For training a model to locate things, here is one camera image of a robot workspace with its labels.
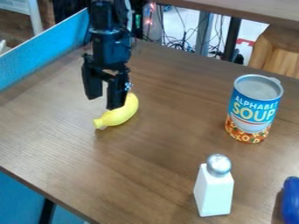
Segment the white salt shaker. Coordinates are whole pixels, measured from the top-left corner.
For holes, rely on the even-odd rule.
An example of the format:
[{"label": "white salt shaker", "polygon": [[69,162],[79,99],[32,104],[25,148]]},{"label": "white salt shaker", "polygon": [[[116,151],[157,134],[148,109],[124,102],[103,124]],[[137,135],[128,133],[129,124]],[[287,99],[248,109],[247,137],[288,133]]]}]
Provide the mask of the white salt shaker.
[{"label": "white salt shaker", "polygon": [[201,217],[231,213],[231,169],[231,160],[221,154],[211,155],[200,166],[193,193]]}]

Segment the metal pole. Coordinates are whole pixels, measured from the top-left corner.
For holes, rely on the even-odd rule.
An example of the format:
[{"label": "metal pole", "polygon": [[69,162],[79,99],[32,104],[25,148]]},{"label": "metal pole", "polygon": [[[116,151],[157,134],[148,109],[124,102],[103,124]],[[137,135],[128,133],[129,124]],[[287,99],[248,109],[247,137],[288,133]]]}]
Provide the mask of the metal pole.
[{"label": "metal pole", "polygon": [[42,213],[39,218],[38,224],[51,224],[54,214],[55,204],[48,199],[45,199]]},{"label": "metal pole", "polygon": [[198,36],[196,38],[195,53],[207,56],[209,53],[209,40],[211,39],[212,20],[214,15],[201,11],[198,20]]},{"label": "metal pole", "polygon": [[234,49],[236,47],[241,21],[242,19],[238,17],[231,18],[231,22],[229,24],[229,29],[227,33],[226,47],[224,51],[223,60],[228,60],[233,62]]},{"label": "metal pole", "polygon": [[34,35],[38,35],[44,30],[41,22],[40,14],[39,14],[38,3],[37,0],[28,0],[27,2],[28,2],[28,8],[30,12],[33,32]]}]

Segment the yellow banana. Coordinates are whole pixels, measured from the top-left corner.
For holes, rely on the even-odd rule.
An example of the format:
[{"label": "yellow banana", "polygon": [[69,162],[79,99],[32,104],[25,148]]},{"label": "yellow banana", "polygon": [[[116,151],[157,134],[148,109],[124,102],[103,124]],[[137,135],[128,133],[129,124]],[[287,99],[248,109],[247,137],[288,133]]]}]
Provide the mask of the yellow banana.
[{"label": "yellow banana", "polygon": [[133,93],[128,93],[125,104],[121,108],[106,111],[101,118],[94,119],[94,127],[116,126],[125,123],[138,110],[139,101]]}]

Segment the wooden table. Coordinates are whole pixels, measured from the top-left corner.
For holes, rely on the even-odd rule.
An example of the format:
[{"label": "wooden table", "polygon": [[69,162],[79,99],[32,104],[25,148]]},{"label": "wooden table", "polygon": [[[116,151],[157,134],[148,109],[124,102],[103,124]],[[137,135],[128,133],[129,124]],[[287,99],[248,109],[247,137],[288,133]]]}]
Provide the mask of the wooden table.
[{"label": "wooden table", "polygon": [[[224,131],[233,80],[267,73],[140,43],[129,65],[139,111],[94,131],[105,100],[83,93],[82,52],[1,93],[2,171],[101,224],[280,223],[276,195],[299,170],[298,80],[279,77],[285,95],[268,140],[243,144]],[[200,218],[192,189],[211,153],[233,161],[233,210]]]}]

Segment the soup can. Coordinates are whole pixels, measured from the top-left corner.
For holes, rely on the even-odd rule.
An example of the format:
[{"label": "soup can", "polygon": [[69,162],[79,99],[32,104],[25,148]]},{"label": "soup can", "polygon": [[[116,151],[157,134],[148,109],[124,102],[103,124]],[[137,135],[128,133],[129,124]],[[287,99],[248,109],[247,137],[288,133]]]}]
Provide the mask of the soup can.
[{"label": "soup can", "polygon": [[268,136],[282,95],[282,85],[276,78],[258,74],[240,76],[233,83],[226,132],[243,143],[262,142]]}]

